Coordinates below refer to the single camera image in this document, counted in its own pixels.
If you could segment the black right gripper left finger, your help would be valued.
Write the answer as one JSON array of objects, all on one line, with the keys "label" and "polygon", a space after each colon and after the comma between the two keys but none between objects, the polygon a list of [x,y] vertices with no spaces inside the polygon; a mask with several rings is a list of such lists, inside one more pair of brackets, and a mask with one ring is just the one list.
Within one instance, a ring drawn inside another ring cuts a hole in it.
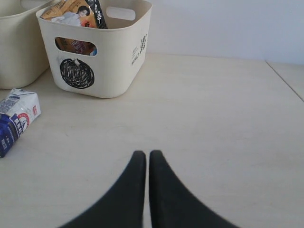
[{"label": "black right gripper left finger", "polygon": [[146,155],[134,151],[122,174],[95,204],[63,228],[141,228],[146,182]]}]

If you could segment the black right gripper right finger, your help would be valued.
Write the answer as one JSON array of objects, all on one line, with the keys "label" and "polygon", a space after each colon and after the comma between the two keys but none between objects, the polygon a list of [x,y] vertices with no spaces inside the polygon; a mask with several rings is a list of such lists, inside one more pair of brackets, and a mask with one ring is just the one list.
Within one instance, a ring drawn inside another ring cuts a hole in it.
[{"label": "black right gripper right finger", "polygon": [[236,228],[197,197],[174,173],[162,151],[149,157],[149,203],[153,228]]}]

